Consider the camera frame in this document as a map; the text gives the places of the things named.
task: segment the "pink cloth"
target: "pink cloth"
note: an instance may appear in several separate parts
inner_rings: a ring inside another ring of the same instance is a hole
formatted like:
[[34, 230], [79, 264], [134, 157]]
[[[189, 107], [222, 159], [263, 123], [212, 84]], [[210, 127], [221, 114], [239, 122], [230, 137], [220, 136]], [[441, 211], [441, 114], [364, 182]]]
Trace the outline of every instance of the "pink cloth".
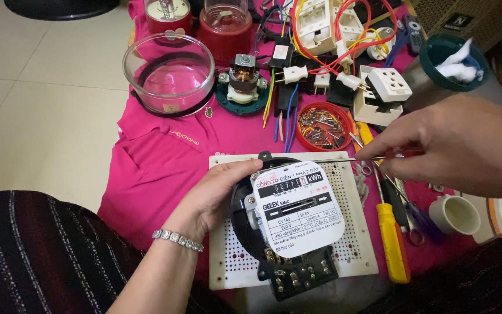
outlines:
[[[136, 40], [148, 34], [142, 0], [129, 3], [129, 14], [135, 19]], [[272, 27], [280, 31], [276, 27], [280, 28], [280, 25]], [[261, 44], [259, 54], [270, 55], [273, 46], [273, 42]], [[401, 51], [394, 67], [403, 69], [411, 61], [412, 57]], [[261, 71], [261, 75], [269, 77], [266, 71]], [[300, 96], [300, 108], [314, 101], [325, 100], [322, 95]], [[208, 106], [212, 111], [211, 117], [207, 117], [206, 110], [201, 110], [184, 118], [159, 118], [143, 110], [137, 100], [129, 95], [123, 116], [118, 122], [122, 132], [112, 148], [108, 186], [98, 216], [141, 250], [150, 247], [152, 232], [160, 229], [181, 198], [207, 172], [209, 156], [257, 154], [263, 150], [282, 153], [284, 150], [284, 142], [273, 142], [276, 119], [272, 117], [272, 111], [263, 129], [260, 113], [252, 117], [239, 117], [221, 108], [216, 101], [209, 102]], [[304, 151], [306, 149], [294, 139], [291, 152]], [[349, 145], [346, 151], [352, 156], [353, 146]], [[379, 272], [386, 275], [375, 209], [380, 199], [373, 175], [367, 178], [366, 184], [371, 194], [364, 207], [365, 219]], [[427, 186], [406, 183], [406, 189], [411, 199], [425, 209], [436, 198]], [[207, 241], [205, 239], [205, 253], [199, 254], [196, 278], [200, 280], [208, 279]], [[451, 237], [440, 246], [427, 242], [422, 247], [407, 244], [406, 249], [412, 273], [420, 273], [474, 245], [471, 237]]]

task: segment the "yellow screwdriver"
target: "yellow screwdriver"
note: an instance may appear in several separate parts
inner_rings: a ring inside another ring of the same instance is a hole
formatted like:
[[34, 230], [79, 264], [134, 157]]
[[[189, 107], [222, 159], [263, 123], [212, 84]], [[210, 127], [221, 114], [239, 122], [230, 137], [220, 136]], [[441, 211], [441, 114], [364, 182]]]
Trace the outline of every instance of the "yellow screwdriver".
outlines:
[[[357, 139], [354, 139], [360, 147], [363, 146]], [[408, 259], [404, 249], [404, 241], [402, 239], [400, 226], [396, 223], [392, 213], [392, 205], [385, 203], [381, 183], [379, 181], [378, 169], [373, 169], [379, 195], [381, 196], [381, 204], [378, 204], [377, 209], [379, 217], [379, 228], [381, 230], [381, 238], [383, 239], [383, 247], [385, 257], [387, 259], [387, 269], [389, 278], [394, 283], [410, 282], [410, 268], [408, 267]]]

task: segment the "meter label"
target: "meter label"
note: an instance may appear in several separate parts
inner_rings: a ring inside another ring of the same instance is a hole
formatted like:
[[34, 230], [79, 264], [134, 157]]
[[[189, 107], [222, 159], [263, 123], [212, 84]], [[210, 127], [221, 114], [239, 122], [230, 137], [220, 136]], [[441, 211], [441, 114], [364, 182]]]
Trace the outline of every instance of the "meter label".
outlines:
[[334, 192], [312, 161], [264, 172], [253, 189], [270, 246], [284, 258], [330, 245], [344, 234]]

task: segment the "bracelet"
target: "bracelet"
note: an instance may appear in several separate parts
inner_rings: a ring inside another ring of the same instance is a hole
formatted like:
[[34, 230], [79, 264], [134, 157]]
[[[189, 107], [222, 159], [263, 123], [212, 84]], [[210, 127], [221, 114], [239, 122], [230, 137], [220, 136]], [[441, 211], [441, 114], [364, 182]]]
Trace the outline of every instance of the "bracelet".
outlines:
[[205, 249], [204, 246], [198, 244], [197, 242], [193, 242], [192, 240], [189, 240], [185, 238], [184, 236], [180, 236], [179, 233], [176, 232], [171, 232], [168, 230], [157, 230], [154, 233], [152, 233], [152, 238], [153, 239], [164, 239], [164, 240], [170, 240], [172, 242], [175, 242], [179, 245], [183, 245], [189, 249], [193, 249], [193, 251], [202, 253], [202, 251]]

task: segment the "power socket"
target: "power socket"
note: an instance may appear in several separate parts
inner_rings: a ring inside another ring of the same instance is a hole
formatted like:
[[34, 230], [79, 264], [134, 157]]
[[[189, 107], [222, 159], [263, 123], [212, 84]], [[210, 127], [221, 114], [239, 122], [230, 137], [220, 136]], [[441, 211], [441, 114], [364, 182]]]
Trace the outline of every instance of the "power socket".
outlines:
[[384, 102], [406, 101], [412, 89], [394, 68], [373, 69], [367, 76]]

